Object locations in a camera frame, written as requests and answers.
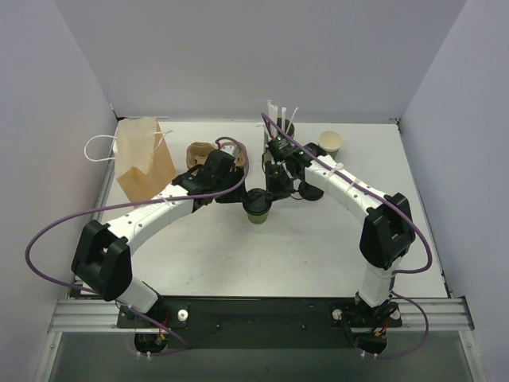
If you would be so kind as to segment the brown pulp cup carrier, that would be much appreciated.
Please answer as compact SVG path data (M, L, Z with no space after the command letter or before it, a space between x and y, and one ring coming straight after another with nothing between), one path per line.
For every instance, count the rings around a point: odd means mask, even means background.
M197 165L203 165L208 155L215 149L208 142L193 142L186 149L186 166L191 169ZM244 168L246 165L246 156L240 151L235 160L235 165Z

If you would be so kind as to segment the black plastic cup lid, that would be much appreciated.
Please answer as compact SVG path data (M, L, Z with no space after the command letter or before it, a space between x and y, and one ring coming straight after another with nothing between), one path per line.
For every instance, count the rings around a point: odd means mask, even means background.
M246 211L247 209L253 210L263 210L270 209L272 206L272 200L268 192L264 189L253 188L250 189L244 199L243 199L243 208Z

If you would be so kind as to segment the green paper coffee cup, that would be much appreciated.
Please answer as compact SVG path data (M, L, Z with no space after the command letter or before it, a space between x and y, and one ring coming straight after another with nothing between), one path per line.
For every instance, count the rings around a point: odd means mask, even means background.
M252 224L263 224L266 222L270 210L269 209L263 209L263 210L253 210L253 209L247 209L247 219Z

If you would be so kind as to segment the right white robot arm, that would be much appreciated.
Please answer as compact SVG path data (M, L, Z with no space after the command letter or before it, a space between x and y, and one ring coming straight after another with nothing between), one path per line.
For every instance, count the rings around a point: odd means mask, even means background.
M415 240L409 201L401 193L390 196L373 189L314 143L299 147L278 135L266 148L272 157L265 162L266 186L273 198L288 197L297 179L303 199L328 195L361 223L359 250L367 266L358 295L370 307L382 305L393 272Z

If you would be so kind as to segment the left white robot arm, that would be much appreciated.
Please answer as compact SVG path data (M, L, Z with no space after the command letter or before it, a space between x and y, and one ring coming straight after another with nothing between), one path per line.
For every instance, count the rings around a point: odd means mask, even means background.
M235 165L240 145L226 142L205 163L176 177L147 205L105 224L92 220L83 228L72 272L103 300L131 306L145 327L158 325L164 299L133 275L131 256L147 240L174 221L218 198L237 199L234 185L245 175Z

